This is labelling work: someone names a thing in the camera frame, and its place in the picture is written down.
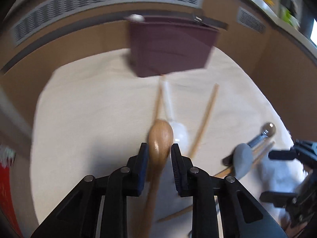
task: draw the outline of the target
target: red fabric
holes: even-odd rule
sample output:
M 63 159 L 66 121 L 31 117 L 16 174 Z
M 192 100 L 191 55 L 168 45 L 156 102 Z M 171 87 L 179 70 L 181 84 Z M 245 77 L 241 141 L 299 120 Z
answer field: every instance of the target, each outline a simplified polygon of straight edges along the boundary
M 16 233 L 22 236 L 18 222 L 15 217 L 14 208 L 11 199 L 10 192 L 10 170 L 9 167 L 3 168 L 0 164 L 0 208 L 4 213 L 9 223 L 16 231 Z

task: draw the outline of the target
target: maroon container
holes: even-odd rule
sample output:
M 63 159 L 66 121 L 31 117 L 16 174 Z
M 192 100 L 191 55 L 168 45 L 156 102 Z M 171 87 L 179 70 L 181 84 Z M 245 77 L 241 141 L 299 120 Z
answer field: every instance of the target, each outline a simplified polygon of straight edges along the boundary
M 218 30 L 194 20 L 146 16 L 130 21 L 132 69 L 139 77 L 203 68 Z

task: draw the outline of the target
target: screw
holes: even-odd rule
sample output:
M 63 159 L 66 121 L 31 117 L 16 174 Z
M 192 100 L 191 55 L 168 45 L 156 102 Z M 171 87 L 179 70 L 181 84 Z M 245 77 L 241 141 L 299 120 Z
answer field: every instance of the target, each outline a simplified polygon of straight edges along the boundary
M 199 169 L 197 167 L 191 167 L 191 169 L 189 169 L 189 170 L 193 174 L 197 174 L 199 172 Z
M 85 182 L 90 182 L 90 181 L 92 181 L 93 179 L 94 179 L 94 177 L 91 176 L 91 175 L 88 175 L 88 176 L 85 176 L 85 177 L 84 177 L 84 181 L 85 181 Z
M 236 179 L 235 179 L 233 176 L 227 176 L 227 177 L 226 177 L 226 180 L 227 180 L 228 182 L 233 183 L 233 182 L 235 182 Z
M 122 173 L 128 173 L 128 172 L 130 172 L 130 168 L 127 167 L 127 166 L 124 166 L 124 167 L 121 167 L 120 171 L 121 171 Z

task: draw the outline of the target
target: red object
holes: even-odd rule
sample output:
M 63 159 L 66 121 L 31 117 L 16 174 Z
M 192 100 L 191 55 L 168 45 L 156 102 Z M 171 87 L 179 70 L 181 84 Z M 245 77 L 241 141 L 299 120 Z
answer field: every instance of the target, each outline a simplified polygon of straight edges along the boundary
M 132 69 L 139 77 L 203 68 L 218 30 L 194 20 L 146 16 L 130 21 Z
M 10 192 L 10 170 L 9 167 L 3 168 L 0 164 L 0 208 L 11 224 L 15 232 L 22 236 L 18 222 L 15 217 L 14 208 Z

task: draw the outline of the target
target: table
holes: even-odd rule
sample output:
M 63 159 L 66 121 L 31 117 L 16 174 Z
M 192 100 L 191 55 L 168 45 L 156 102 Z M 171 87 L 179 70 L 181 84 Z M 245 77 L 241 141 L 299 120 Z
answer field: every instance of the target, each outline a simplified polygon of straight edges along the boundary
M 129 69 L 128 49 L 84 58 L 57 69 L 42 91 L 36 108 L 31 152 L 31 188 L 35 213 L 41 223 L 67 193 L 85 176 L 109 175 L 136 155 L 151 127 L 158 89 L 158 76 L 137 78 Z M 225 53 L 212 49 L 205 69 L 171 73 L 171 97 L 176 120 L 184 124 L 193 141 L 215 83 L 220 85 L 210 124 L 192 160 L 210 175 L 225 167 L 220 161 L 233 148 L 248 142 L 267 121 L 275 123 L 276 149 L 289 149 L 293 142 L 269 101 L 250 77 Z M 276 169 L 284 169 L 282 175 Z M 279 183 L 303 179 L 298 161 L 264 159 L 262 173 Z M 253 169 L 241 183 L 259 198 L 265 189 Z M 128 198 L 129 237 L 146 198 Z M 170 160 L 162 173 L 155 219 L 192 203 L 179 198 L 173 183 Z M 280 210 L 269 208 L 278 221 Z M 151 237 L 186 237 L 191 214 L 154 224 Z

